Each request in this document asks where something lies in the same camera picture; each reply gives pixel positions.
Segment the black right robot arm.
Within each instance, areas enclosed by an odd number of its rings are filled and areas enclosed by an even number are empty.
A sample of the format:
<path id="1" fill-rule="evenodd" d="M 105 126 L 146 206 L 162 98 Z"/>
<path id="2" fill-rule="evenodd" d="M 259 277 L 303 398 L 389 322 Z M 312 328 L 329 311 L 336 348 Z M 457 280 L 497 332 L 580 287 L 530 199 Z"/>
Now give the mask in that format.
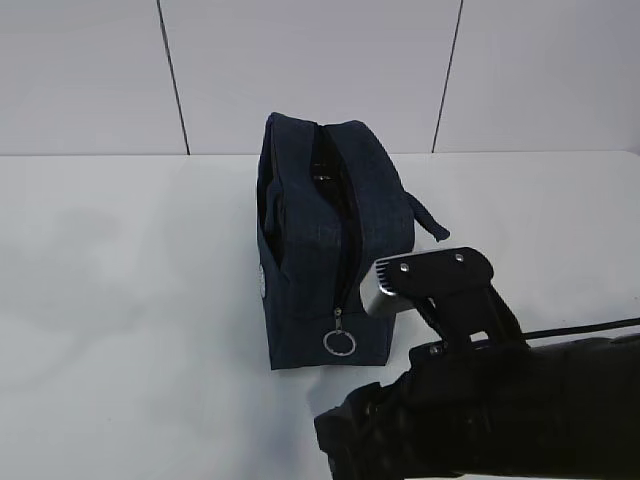
<path id="1" fill-rule="evenodd" d="M 639 339 L 414 354 L 316 417 L 336 479 L 635 479 Z"/>

